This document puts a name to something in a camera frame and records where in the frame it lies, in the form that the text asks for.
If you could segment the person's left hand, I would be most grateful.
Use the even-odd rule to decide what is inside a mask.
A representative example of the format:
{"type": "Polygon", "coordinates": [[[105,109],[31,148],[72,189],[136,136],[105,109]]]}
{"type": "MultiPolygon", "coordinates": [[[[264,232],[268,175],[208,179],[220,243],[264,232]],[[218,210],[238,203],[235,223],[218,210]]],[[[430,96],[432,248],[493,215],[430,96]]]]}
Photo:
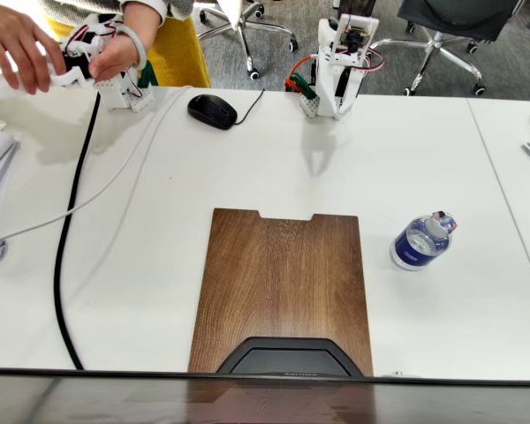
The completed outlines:
{"type": "Polygon", "coordinates": [[[110,80],[140,62],[140,53],[133,39],[119,34],[110,39],[103,51],[89,64],[89,73],[96,82],[110,80]]]}

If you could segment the person's right hand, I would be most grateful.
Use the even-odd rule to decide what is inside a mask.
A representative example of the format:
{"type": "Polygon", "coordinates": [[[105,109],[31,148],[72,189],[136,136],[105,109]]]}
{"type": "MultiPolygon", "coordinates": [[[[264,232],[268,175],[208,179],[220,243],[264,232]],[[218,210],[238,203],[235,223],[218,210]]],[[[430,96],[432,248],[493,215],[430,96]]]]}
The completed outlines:
{"type": "Polygon", "coordinates": [[[0,4],[0,70],[9,86],[31,95],[48,92],[48,64],[56,74],[66,73],[59,44],[29,16],[0,4]]]}

